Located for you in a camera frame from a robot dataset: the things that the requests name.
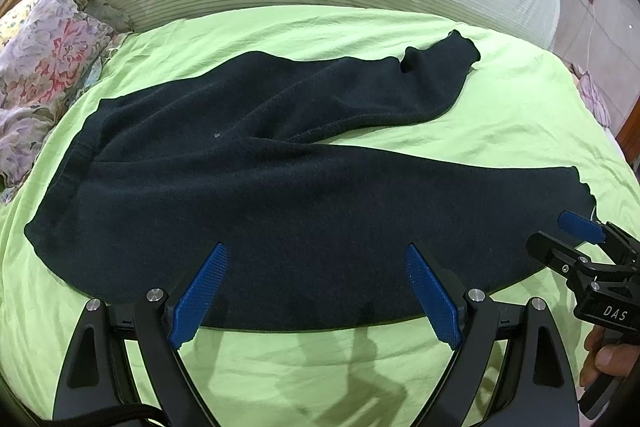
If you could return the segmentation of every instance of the pillow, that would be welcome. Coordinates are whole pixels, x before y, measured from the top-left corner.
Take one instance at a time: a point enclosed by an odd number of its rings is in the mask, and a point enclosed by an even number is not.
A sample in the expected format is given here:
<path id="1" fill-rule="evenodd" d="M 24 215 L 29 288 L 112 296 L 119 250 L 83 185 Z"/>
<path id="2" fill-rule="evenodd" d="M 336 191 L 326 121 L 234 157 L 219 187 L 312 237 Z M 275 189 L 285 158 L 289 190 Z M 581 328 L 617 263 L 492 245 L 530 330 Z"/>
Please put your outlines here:
<path id="1" fill-rule="evenodd" d="M 0 18 L 0 52 L 24 24 L 32 3 L 33 0 L 21 0 Z"/>
<path id="2" fill-rule="evenodd" d="M 0 52 L 0 176 L 17 187 L 114 30 L 73 0 L 37 0 Z"/>

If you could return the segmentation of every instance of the black cable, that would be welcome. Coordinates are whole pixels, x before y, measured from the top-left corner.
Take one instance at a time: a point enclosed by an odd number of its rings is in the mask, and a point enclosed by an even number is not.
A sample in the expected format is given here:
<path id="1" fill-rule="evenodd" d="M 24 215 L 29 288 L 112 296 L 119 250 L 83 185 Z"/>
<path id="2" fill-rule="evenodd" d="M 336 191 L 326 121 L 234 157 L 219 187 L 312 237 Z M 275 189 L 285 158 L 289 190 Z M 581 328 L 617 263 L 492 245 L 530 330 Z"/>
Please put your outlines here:
<path id="1" fill-rule="evenodd" d="M 41 425 L 42 427 L 113 427 L 129 420 L 147 419 L 170 427 L 162 410 L 143 403 L 127 403 L 107 407 L 67 420 L 44 420 Z"/>

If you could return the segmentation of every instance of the yellow floral pillow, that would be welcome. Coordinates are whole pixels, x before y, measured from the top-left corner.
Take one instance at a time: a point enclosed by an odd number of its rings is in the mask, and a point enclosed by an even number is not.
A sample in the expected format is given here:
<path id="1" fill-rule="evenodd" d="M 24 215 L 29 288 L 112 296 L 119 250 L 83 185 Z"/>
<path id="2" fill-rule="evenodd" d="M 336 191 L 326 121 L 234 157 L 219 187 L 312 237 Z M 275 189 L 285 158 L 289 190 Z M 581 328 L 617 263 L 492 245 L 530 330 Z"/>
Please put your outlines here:
<path id="1" fill-rule="evenodd" d="M 20 26 L 24 24 L 27 15 L 31 11 L 33 0 L 21 0 L 16 6 L 11 8 L 0 18 L 0 51 L 13 38 Z"/>

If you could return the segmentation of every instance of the white cord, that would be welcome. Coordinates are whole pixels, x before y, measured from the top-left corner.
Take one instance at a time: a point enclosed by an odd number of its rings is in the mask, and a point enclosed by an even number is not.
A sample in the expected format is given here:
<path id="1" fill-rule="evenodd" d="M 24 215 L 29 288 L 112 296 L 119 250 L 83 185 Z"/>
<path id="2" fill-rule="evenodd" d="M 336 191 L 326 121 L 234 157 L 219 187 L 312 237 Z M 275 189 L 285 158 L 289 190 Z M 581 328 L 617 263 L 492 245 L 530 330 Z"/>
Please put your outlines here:
<path id="1" fill-rule="evenodd" d="M 591 20 L 591 29 L 589 30 L 589 39 L 587 40 L 587 71 L 589 71 L 589 50 L 591 49 L 591 34 L 593 33 L 593 25 L 596 22 L 596 5 L 592 4 L 593 7 L 593 20 Z"/>

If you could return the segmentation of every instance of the hand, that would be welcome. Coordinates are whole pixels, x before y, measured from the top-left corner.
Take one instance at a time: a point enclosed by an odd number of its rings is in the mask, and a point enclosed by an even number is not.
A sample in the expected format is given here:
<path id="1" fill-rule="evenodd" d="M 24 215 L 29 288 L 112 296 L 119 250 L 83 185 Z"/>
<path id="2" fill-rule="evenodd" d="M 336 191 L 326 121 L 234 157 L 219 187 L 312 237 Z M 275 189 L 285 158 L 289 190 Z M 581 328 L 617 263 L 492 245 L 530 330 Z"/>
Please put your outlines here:
<path id="1" fill-rule="evenodd" d="M 606 346 L 600 349 L 604 328 L 594 326 L 584 341 L 584 349 L 589 351 L 587 359 L 580 372 L 580 387 L 585 387 L 594 381 L 599 373 L 606 373 L 614 377 L 628 377 L 634 367 L 640 346 Z"/>

